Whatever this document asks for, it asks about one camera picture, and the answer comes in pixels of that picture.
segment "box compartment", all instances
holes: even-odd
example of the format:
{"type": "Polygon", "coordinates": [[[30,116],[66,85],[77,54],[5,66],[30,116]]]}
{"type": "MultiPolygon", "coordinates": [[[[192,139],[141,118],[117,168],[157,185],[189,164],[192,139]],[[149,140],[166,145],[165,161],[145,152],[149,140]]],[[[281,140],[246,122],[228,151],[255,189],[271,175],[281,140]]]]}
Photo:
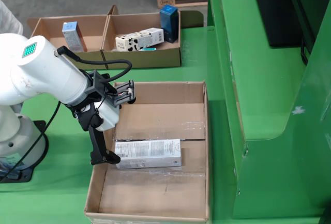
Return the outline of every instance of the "box compartment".
{"type": "MultiPolygon", "coordinates": [[[[116,49],[115,37],[131,34],[148,28],[161,28],[160,13],[123,14],[109,16],[102,45],[105,60],[127,59],[133,68],[177,67],[180,60],[180,12],[178,40],[174,43],[163,42],[152,46],[156,51],[119,52],[116,49]]],[[[125,64],[108,65],[109,68],[126,68],[125,64]]]]}
{"type": "Polygon", "coordinates": [[[136,83],[134,104],[124,104],[116,140],[181,139],[181,167],[119,170],[93,168],[85,214],[93,224],[113,221],[209,221],[209,144],[204,82],[136,83]]]}

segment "black cable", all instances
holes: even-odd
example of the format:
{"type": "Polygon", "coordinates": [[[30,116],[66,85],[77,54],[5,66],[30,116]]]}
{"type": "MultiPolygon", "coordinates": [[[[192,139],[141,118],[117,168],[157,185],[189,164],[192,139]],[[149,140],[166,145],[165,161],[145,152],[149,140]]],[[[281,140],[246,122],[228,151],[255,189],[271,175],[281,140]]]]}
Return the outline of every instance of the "black cable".
{"type": "Polygon", "coordinates": [[[13,170],[15,170],[15,168],[26,158],[26,156],[31,152],[31,150],[35,147],[35,145],[38,143],[38,141],[41,139],[41,137],[45,134],[47,128],[49,127],[49,125],[52,123],[53,119],[55,118],[58,109],[60,108],[61,102],[59,101],[56,109],[52,115],[52,117],[50,118],[50,120],[48,121],[47,125],[45,126],[45,128],[43,129],[43,131],[40,133],[40,135],[38,136],[38,138],[36,139],[35,143],[32,144],[32,146],[29,148],[29,150],[27,150],[27,152],[23,155],[23,157],[6,173],[5,176],[3,176],[3,178],[0,179],[0,183],[11,173],[13,172],[13,170]]]}
{"type": "Polygon", "coordinates": [[[93,79],[90,74],[88,74],[85,70],[82,69],[79,69],[79,71],[83,73],[85,76],[87,76],[87,78],[91,81],[91,83],[93,83],[93,79]]]}
{"type": "Polygon", "coordinates": [[[305,65],[308,64],[308,59],[307,59],[307,56],[305,55],[305,39],[304,38],[302,38],[302,41],[301,41],[301,59],[305,65]]]}
{"type": "Polygon", "coordinates": [[[124,76],[126,73],[128,73],[131,68],[132,68],[132,63],[129,60],[125,60],[125,59],[116,59],[116,60],[111,60],[111,61],[88,61],[88,60],[83,60],[80,57],[78,57],[76,54],[74,54],[72,51],[70,51],[66,46],[62,46],[60,48],[58,48],[56,50],[56,52],[58,53],[58,55],[67,55],[68,57],[70,57],[71,59],[80,62],[82,64],[88,64],[88,65],[109,65],[109,64],[127,64],[128,67],[125,68],[124,71],[120,72],[119,74],[111,77],[111,78],[107,78],[107,79],[103,79],[100,80],[101,83],[109,83],[111,81],[114,81],[122,76],[124,76]]]}
{"type": "Polygon", "coordinates": [[[100,80],[101,83],[109,83],[111,81],[114,81],[114,80],[124,76],[132,68],[132,63],[129,60],[124,60],[124,59],[116,59],[116,60],[111,60],[111,61],[87,61],[87,60],[80,59],[78,62],[83,63],[83,64],[89,64],[89,65],[109,65],[109,64],[120,64],[120,63],[128,65],[128,67],[126,67],[125,70],[120,72],[119,74],[117,74],[111,78],[108,78],[108,79],[100,80]]]}

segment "small box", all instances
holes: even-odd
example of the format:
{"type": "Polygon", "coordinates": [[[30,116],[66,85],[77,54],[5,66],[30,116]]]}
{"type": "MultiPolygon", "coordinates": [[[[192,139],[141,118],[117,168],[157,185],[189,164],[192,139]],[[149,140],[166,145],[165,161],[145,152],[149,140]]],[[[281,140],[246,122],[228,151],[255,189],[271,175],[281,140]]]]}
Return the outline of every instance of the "small box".
{"type": "Polygon", "coordinates": [[[132,52],[164,42],[163,30],[149,28],[140,32],[116,37],[116,48],[121,52],[132,52]]]}
{"type": "Polygon", "coordinates": [[[116,142],[118,169],[182,166],[180,139],[116,142]]]}
{"type": "Polygon", "coordinates": [[[160,10],[161,27],[164,30],[164,40],[170,43],[178,39],[178,10],[174,6],[165,5],[160,10]]]}
{"type": "Polygon", "coordinates": [[[68,47],[72,52],[86,52],[86,45],[83,40],[78,22],[64,22],[62,33],[67,41],[68,47]]]}

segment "green table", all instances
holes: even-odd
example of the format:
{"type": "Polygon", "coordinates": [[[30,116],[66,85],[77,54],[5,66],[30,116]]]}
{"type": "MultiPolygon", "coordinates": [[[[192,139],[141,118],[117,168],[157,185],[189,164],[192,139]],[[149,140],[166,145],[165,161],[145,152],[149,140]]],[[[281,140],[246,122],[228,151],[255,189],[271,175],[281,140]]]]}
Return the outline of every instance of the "green table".
{"type": "MultiPolygon", "coordinates": [[[[213,149],[214,180],[211,189],[214,189],[214,223],[317,223],[316,218],[231,220],[236,182],[218,54],[213,27],[184,29],[182,67],[133,69],[122,80],[206,81],[213,149]]],[[[116,74],[119,70],[108,72],[116,74]]],[[[54,97],[40,95],[26,101],[22,113],[32,120],[48,121],[56,103],[54,97]]],[[[70,111],[61,106],[47,136],[50,148],[46,158],[36,168],[33,179],[24,184],[0,185],[1,224],[89,223],[83,212],[92,171],[89,135],[81,129],[70,111]]]]}

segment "white plastic bag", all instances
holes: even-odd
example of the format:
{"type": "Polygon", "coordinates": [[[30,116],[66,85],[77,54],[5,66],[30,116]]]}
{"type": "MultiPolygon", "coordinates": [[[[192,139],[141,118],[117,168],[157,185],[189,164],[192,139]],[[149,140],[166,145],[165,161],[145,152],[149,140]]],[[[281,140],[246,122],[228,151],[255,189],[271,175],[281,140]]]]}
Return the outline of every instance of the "white plastic bag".
{"type": "Polygon", "coordinates": [[[0,0],[0,34],[23,34],[22,23],[19,22],[6,5],[0,0]]]}

